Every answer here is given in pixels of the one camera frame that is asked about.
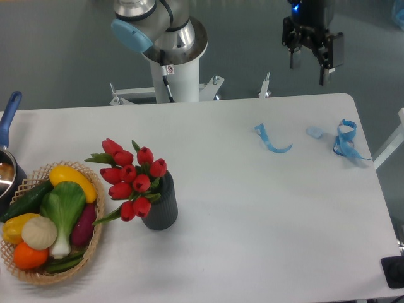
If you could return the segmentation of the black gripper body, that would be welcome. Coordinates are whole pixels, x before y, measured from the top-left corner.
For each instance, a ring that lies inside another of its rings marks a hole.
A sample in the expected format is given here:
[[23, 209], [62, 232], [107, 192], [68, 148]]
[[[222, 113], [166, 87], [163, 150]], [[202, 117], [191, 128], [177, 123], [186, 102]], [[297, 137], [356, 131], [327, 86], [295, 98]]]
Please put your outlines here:
[[334, 17], [334, 1], [290, 1], [290, 16], [283, 19], [282, 44], [289, 47], [289, 35], [301, 34], [302, 47], [310, 49], [319, 62], [319, 50], [323, 47], [332, 53], [333, 67], [344, 63], [344, 34], [331, 33]]

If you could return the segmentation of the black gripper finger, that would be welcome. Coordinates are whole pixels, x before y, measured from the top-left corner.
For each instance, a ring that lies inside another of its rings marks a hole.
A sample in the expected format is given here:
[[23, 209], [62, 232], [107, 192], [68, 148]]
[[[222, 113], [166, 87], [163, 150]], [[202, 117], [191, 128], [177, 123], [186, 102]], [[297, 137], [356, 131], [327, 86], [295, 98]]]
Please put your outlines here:
[[325, 86], [330, 82], [331, 73], [335, 70], [333, 67], [332, 53], [329, 49], [323, 47], [319, 50], [320, 77], [319, 84]]
[[289, 53], [290, 53], [290, 68], [297, 69], [301, 65], [301, 48], [300, 43], [301, 34], [291, 33], [289, 35]]

